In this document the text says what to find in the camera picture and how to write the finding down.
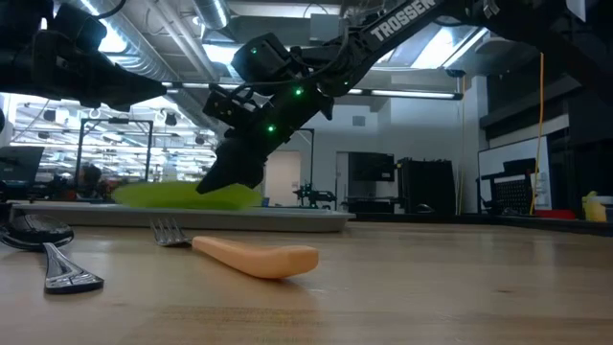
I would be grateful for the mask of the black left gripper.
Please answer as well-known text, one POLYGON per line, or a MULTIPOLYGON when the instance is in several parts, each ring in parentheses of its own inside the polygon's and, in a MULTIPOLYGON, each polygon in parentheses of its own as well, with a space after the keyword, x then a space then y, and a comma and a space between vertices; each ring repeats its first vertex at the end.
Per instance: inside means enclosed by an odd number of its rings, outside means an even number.
POLYGON ((128 111, 134 104, 167 94, 167 87, 131 72, 123 73, 99 51, 107 29, 83 29, 75 37, 43 30, 33 39, 33 94, 72 99, 128 111))

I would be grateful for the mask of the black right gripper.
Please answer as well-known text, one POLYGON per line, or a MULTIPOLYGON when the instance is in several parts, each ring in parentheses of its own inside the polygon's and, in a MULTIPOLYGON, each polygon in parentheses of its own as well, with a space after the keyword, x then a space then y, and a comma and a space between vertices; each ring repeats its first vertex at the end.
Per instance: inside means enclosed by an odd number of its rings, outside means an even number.
POLYGON ((334 98, 351 88, 355 57, 350 46, 287 50, 291 61, 281 81, 243 81, 234 89, 210 86, 203 112, 229 129, 195 189, 199 194, 233 184, 258 186, 267 156, 317 113, 330 115, 334 98))

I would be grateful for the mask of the green plate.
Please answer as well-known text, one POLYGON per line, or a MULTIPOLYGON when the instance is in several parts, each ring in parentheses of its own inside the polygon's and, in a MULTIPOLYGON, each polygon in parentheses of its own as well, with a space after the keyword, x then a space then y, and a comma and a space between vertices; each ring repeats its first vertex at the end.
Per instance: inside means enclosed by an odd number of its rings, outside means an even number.
POLYGON ((135 208, 241 210, 261 205, 262 196, 248 187, 233 184, 206 194, 195 182, 131 183, 117 188, 113 199, 135 208))

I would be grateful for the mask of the shiny metal spoon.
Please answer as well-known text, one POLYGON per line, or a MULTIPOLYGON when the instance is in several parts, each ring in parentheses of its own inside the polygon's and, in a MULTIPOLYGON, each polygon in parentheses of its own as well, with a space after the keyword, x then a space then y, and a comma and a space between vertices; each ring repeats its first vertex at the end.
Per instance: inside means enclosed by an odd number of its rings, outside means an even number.
POLYGON ((102 289, 104 279, 73 263, 59 251, 75 237, 72 228, 56 218, 26 214, 0 225, 0 242, 46 256, 44 292, 77 294, 102 289))

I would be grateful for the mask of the white door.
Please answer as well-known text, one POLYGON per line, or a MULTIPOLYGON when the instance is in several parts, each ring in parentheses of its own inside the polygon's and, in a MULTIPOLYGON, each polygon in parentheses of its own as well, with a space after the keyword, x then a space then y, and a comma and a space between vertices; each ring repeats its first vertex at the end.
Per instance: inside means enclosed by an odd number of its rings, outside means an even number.
POLYGON ((271 206, 297 206, 294 191, 301 180, 301 154, 294 150, 274 151, 265 166, 264 195, 271 206))

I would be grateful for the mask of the seated person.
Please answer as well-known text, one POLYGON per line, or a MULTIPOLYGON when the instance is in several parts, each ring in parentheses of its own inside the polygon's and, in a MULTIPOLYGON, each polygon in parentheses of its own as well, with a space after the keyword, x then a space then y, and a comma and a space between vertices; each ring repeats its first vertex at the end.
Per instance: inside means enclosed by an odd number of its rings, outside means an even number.
POLYGON ((95 165, 85 165, 79 171, 78 196, 80 198, 101 198, 102 171, 95 165))

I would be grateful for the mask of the dark computer monitor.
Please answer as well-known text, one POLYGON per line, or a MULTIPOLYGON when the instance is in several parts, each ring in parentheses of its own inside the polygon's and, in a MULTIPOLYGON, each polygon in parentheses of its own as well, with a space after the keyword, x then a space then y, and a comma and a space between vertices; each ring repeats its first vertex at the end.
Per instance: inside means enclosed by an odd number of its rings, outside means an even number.
POLYGON ((0 148, 0 181, 10 187, 30 187, 38 171, 43 147, 0 148))

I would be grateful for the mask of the long ceiling light bar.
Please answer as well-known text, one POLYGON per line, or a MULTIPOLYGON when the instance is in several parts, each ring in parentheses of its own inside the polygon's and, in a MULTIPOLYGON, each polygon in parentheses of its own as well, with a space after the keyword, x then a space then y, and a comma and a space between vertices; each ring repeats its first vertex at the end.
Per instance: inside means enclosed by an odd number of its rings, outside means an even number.
MULTIPOLYGON (((162 84, 169 89, 175 91, 178 89, 208 89, 210 84, 206 82, 181 82, 181 81, 163 81, 162 84)), ((353 88, 347 96, 361 97, 384 97, 384 98, 404 98, 404 99, 427 99, 427 100, 444 100, 444 101, 459 101, 464 97, 463 93, 447 93, 447 92, 430 92, 418 90, 387 90, 387 89, 366 89, 353 88)))

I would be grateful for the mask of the black cabinet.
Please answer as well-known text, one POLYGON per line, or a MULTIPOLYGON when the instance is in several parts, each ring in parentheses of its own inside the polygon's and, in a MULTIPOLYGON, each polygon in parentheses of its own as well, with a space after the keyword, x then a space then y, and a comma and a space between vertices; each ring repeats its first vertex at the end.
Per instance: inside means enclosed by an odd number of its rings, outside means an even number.
POLYGON ((397 161, 397 178, 398 198, 405 214, 456 213, 456 189, 451 161, 405 157, 397 161))

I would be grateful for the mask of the whiteboard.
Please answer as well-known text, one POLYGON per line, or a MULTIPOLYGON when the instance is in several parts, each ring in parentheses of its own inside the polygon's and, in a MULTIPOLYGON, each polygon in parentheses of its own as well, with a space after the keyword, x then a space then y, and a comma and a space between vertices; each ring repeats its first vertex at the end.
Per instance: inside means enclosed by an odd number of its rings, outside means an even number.
MULTIPOLYGON (((537 138, 511 143, 494 149, 482 150, 478 153, 480 177, 486 174, 499 173, 503 170, 505 161, 535 158, 536 150, 539 150, 538 178, 535 194, 535 210, 551 210, 551 184, 550 165, 548 156, 547 137, 542 136, 540 142, 537 138)), ((485 200, 490 199, 489 185, 481 182, 481 194, 485 200)))

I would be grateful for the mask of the black perforated cart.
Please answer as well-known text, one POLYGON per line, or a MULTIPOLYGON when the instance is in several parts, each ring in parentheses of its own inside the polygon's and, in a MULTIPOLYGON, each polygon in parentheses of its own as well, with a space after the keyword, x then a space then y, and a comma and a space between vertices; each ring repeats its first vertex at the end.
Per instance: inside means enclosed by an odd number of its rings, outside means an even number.
POLYGON ((526 216, 533 205, 531 176, 537 167, 535 158, 524 158, 503 163, 501 172, 486 174, 478 178, 478 193, 481 201, 479 210, 485 208, 492 216, 526 216), (490 199, 481 194, 481 182, 489 185, 490 199))

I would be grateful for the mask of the red flat object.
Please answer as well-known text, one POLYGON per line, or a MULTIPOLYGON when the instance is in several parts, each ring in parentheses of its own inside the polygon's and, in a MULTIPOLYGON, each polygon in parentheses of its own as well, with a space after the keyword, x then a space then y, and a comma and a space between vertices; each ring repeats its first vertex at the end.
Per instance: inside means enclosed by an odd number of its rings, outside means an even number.
POLYGON ((571 210, 552 209, 552 210, 535 210, 534 215, 545 219, 576 219, 576 215, 571 210))

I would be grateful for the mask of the yellow bottle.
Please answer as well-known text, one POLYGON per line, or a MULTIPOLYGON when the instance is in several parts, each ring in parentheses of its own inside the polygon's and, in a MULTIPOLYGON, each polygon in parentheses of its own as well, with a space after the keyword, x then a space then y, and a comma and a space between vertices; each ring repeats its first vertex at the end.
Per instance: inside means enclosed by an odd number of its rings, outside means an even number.
POLYGON ((595 222, 606 222, 605 204, 608 202, 608 196, 600 196, 597 192, 591 191, 581 199, 582 209, 585 219, 595 222))

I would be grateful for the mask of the black metal frame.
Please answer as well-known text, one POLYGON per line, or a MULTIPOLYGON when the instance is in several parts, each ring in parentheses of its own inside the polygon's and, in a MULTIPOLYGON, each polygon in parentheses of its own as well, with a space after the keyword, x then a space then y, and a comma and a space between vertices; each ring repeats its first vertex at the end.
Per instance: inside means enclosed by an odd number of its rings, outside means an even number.
POLYGON ((147 156, 146 156, 145 177, 144 177, 144 180, 148 182, 150 159, 151 159, 151 149, 152 149, 152 144, 153 144, 153 129, 154 129, 152 120, 130 120, 127 117, 111 117, 108 119, 83 118, 80 120, 80 128, 79 128, 79 141, 78 141, 76 170, 75 170, 76 185, 79 185, 79 172, 80 172, 80 166, 81 166, 81 156, 82 156, 82 150, 83 150, 84 137, 88 135, 92 130, 94 130, 97 127, 97 125, 100 123, 109 123, 112 125, 123 125, 123 126, 127 126, 130 124, 147 124, 148 125, 148 131, 146 131, 146 135, 148 138, 148 145, 147 145, 147 151, 146 151, 147 156))

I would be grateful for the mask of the black wall screen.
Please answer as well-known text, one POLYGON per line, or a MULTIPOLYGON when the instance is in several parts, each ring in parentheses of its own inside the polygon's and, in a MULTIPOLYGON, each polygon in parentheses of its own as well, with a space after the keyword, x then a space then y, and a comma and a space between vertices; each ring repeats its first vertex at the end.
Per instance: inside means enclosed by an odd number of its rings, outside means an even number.
POLYGON ((349 179, 354 181, 395 181, 396 162, 392 154, 350 152, 349 179))

